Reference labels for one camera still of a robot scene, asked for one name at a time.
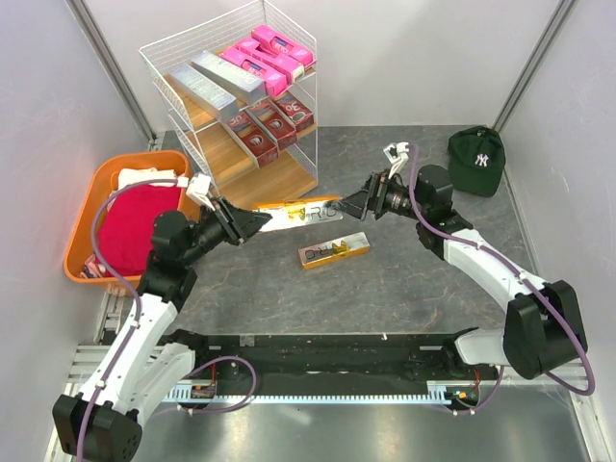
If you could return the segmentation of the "torn silver R&O toothpaste box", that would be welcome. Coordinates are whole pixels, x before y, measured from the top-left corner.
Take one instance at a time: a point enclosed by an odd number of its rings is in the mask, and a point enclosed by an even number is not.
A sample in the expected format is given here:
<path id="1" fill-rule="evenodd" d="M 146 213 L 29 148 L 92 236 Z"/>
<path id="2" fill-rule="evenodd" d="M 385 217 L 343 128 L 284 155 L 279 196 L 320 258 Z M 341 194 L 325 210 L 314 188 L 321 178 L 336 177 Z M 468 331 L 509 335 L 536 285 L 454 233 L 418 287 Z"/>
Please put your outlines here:
<path id="1" fill-rule="evenodd" d="M 341 220 L 343 214 L 332 207 L 336 195 L 300 198 L 283 202 L 256 204 L 254 212 L 271 215 L 261 232 L 273 232 Z"/>

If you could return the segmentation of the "orange silver R&O toothpaste box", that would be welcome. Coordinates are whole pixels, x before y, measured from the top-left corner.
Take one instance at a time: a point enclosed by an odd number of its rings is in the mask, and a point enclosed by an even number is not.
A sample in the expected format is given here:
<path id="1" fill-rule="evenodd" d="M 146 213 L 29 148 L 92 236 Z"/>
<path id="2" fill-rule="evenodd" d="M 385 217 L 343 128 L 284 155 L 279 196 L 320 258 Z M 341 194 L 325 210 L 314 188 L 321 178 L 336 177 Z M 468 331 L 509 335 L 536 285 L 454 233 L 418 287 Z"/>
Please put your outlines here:
<path id="1" fill-rule="evenodd" d="M 367 253 L 371 248 L 364 232 L 357 232 L 298 251 L 299 261 L 305 269 L 328 265 L 351 256 Z"/>

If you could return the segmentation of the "red 3D toothpaste box floor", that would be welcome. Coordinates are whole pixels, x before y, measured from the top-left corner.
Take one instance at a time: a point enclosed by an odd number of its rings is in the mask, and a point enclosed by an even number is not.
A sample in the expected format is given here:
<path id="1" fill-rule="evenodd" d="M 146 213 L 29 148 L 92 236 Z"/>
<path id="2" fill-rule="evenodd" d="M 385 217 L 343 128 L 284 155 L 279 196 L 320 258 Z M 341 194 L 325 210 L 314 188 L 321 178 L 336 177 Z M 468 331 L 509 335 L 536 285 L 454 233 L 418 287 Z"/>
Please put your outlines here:
<path id="1" fill-rule="evenodd" d="M 246 112 L 239 112 L 229 119 L 226 127 L 257 168 L 266 167 L 278 159 L 274 142 Z"/>

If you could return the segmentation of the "red 3D toothpaste box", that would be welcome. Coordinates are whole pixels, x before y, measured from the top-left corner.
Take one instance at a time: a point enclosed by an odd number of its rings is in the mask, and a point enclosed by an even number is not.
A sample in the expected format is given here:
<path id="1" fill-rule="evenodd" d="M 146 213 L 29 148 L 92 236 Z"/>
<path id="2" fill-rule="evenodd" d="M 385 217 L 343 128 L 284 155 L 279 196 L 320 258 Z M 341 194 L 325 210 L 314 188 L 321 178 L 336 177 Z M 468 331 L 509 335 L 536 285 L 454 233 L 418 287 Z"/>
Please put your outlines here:
<path id="1" fill-rule="evenodd" d="M 296 143 L 296 128 L 268 99 L 248 106 L 245 111 L 269 135 L 279 151 Z"/>

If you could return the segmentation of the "silver grey toothpaste box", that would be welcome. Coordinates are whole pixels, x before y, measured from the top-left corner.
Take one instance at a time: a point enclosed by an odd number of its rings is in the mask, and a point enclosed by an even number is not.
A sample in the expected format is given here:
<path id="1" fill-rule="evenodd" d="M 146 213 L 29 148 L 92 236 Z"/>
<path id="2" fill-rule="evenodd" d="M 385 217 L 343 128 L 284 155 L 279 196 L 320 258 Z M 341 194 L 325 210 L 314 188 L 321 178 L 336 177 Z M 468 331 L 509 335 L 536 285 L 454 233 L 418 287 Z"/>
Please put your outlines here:
<path id="1" fill-rule="evenodd" d="M 179 64 L 169 77 L 193 103 L 215 119 L 226 122 L 240 111 L 235 96 L 189 64 Z"/>

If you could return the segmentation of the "silver Protefix toothpaste box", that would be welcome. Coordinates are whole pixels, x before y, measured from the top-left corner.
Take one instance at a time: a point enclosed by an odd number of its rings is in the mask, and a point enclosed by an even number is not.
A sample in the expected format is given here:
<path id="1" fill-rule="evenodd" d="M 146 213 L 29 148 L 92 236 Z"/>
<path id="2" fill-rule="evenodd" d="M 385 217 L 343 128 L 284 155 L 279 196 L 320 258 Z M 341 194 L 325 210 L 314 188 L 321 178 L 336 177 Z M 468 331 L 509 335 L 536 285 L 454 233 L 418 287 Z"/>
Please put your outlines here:
<path id="1" fill-rule="evenodd" d="M 214 53 L 204 51 L 192 58 L 190 65 L 247 105 L 267 97 L 263 79 Z"/>

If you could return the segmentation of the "pink toothpaste box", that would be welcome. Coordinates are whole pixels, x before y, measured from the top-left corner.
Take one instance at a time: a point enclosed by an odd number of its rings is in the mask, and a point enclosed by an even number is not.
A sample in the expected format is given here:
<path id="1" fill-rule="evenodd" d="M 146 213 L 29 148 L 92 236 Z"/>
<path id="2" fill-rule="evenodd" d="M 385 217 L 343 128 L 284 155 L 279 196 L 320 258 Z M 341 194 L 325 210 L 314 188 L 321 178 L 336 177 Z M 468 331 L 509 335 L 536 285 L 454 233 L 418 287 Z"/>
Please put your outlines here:
<path id="1" fill-rule="evenodd" d="M 289 56 L 304 67 L 311 67 L 316 62 L 316 55 L 311 50 L 270 26 L 257 26 L 251 30 L 251 37 L 256 39 L 266 52 Z"/>
<path id="2" fill-rule="evenodd" d="M 269 65 L 276 71 L 282 73 L 289 85 L 293 84 L 305 73 L 304 65 L 285 54 L 275 54 L 266 50 L 261 43 L 254 38 L 244 38 L 240 40 L 236 47 L 246 55 Z"/>
<path id="3" fill-rule="evenodd" d="M 259 77 L 265 82 L 268 96 L 275 97 L 283 93 L 288 86 L 287 78 L 269 64 L 245 54 L 235 47 L 228 47 L 220 53 L 227 62 Z"/>

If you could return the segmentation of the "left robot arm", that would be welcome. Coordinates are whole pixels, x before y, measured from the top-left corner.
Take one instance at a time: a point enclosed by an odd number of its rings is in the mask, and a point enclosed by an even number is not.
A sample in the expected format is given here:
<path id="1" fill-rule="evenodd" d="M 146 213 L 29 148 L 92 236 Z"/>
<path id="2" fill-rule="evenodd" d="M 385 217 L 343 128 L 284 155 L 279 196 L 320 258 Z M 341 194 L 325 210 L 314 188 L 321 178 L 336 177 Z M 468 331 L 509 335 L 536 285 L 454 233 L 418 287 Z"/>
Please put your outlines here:
<path id="1" fill-rule="evenodd" d="M 63 452 L 79 461 L 133 459 L 147 421 L 168 392 L 183 377 L 200 378 L 211 368 L 207 350 L 178 341 L 150 357 L 193 289 L 193 263 L 219 244 L 244 243 L 270 219 L 223 197 L 202 207 L 197 221 L 177 210 L 156 217 L 127 320 L 80 391 L 60 396 L 52 409 Z"/>

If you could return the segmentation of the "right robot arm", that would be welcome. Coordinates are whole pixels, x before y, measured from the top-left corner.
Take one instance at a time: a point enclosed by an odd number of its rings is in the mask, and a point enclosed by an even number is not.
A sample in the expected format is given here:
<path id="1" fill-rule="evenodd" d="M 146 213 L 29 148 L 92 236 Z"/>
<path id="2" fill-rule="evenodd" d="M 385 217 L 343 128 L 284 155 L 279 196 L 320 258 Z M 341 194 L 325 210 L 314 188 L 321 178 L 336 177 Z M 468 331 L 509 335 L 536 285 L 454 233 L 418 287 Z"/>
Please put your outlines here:
<path id="1" fill-rule="evenodd" d="M 549 283 L 496 251 L 454 210 L 452 193 L 448 172 L 428 165 L 409 186 L 399 174 L 374 173 L 333 206 L 358 219 L 392 213 L 415 220 L 423 246 L 466 273 L 504 310 L 503 329 L 471 327 L 454 334 L 440 357 L 447 376 L 463 378 L 475 365 L 491 364 L 534 379 L 578 359 L 587 343 L 573 287 Z"/>

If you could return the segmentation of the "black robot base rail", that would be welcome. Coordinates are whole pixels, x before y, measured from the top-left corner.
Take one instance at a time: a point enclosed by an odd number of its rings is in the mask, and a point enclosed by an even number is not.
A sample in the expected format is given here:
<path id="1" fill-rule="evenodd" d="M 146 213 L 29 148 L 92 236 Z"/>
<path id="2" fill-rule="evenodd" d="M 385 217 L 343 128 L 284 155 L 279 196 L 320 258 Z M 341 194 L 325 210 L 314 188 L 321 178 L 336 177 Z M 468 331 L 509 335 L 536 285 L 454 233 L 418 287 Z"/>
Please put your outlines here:
<path id="1" fill-rule="evenodd" d="M 220 356 L 241 357 L 257 374 L 358 372 L 417 381 L 494 380 L 498 369 L 462 363 L 452 334 L 202 335 L 177 329 L 159 344 L 179 343 L 196 353 L 198 366 Z"/>

